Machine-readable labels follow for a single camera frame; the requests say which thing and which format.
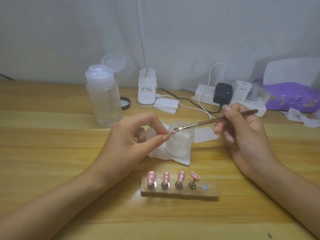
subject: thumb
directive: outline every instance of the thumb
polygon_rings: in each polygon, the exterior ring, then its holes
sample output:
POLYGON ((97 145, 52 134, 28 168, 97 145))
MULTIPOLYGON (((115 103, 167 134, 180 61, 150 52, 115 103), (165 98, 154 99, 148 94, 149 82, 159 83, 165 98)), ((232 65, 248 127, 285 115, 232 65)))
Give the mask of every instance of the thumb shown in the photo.
POLYGON ((222 106, 223 114, 233 123, 235 132, 238 135, 245 135, 251 129, 244 117, 235 109, 231 109, 228 105, 222 106))
POLYGON ((154 149, 161 146, 163 143, 168 141, 170 139, 170 135, 157 135, 155 137, 152 137, 150 140, 147 140, 146 142, 138 143, 135 146, 137 147, 137 156, 139 158, 145 157, 150 152, 152 152, 154 149))

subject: black cable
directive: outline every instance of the black cable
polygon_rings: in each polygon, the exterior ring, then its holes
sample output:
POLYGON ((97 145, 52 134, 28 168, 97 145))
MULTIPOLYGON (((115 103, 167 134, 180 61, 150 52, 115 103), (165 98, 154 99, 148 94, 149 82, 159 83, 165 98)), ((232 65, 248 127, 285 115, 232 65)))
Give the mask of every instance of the black cable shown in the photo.
MULTIPOLYGON (((190 99, 188 99, 188 98, 178 97, 178 96, 174 95, 174 94, 171 93, 171 92, 168 92, 166 89, 163 89, 163 88, 159 88, 159 89, 161 89, 161 90, 169 93, 170 95, 174 96, 174 97, 177 98, 177 99, 180 99, 180 100, 181 100, 181 99, 183 99, 183 100, 188 100, 189 102, 193 103, 195 106, 197 106, 197 107, 199 107, 200 109, 202 109, 202 107, 201 107, 200 105, 192 102, 192 101, 191 101, 190 99)), ((222 105, 220 105, 220 108, 219 108, 219 110, 218 110, 217 112, 211 112, 211 111, 209 111, 209 110, 206 110, 206 111, 207 111, 208 113, 211 113, 211 114, 217 114, 217 113, 219 113, 221 110, 222 110, 222 105)))
POLYGON ((12 79, 12 78, 10 78, 10 77, 7 77, 7 76, 5 76, 5 75, 2 75, 2 74, 0 74, 0 76, 3 76, 4 78, 9 79, 9 80, 11 80, 11 81, 15 81, 14 79, 12 79))

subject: hand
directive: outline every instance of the hand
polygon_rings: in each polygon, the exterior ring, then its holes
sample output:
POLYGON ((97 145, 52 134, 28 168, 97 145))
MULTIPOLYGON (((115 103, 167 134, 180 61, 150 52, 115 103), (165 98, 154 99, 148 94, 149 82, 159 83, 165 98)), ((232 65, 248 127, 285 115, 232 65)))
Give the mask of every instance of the hand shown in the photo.
POLYGON ((242 104, 222 107, 229 121, 215 124, 214 132, 230 147, 231 155, 242 173, 254 180, 262 171, 280 164, 275 157, 262 121, 255 114, 242 117, 249 109, 242 104))
POLYGON ((122 180, 138 162, 170 139, 168 130, 155 113, 139 113, 116 123, 103 145, 98 157, 89 167, 107 188, 122 180), (149 125, 157 136, 147 141, 143 127, 149 125))

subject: person's left hand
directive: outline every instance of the person's left hand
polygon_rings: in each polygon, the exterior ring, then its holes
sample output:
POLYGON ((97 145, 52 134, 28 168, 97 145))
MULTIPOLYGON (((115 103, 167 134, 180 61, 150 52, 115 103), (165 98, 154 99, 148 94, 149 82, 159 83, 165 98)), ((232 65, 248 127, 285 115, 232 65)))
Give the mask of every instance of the person's left hand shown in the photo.
POLYGON ((139 113, 116 123, 99 155, 88 168, 95 176, 107 182, 110 188, 134 168, 138 162, 170 139, 168 130, 155 113, 139 113), (152 127, 157 136, 147 141, 142 126, 152 127))

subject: forearm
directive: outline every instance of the forearm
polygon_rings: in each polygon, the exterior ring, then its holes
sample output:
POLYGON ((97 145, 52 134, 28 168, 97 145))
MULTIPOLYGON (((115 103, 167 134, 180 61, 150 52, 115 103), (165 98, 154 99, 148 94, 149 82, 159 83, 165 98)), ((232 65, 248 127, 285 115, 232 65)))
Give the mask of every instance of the forearm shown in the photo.
POLYGON ((0 239, 50 239, 106 187, 85 171, 0 218, 0 239))
POLYGON ((270 197, 320 238, 320 187, 282 164, 254 179, 270 197))

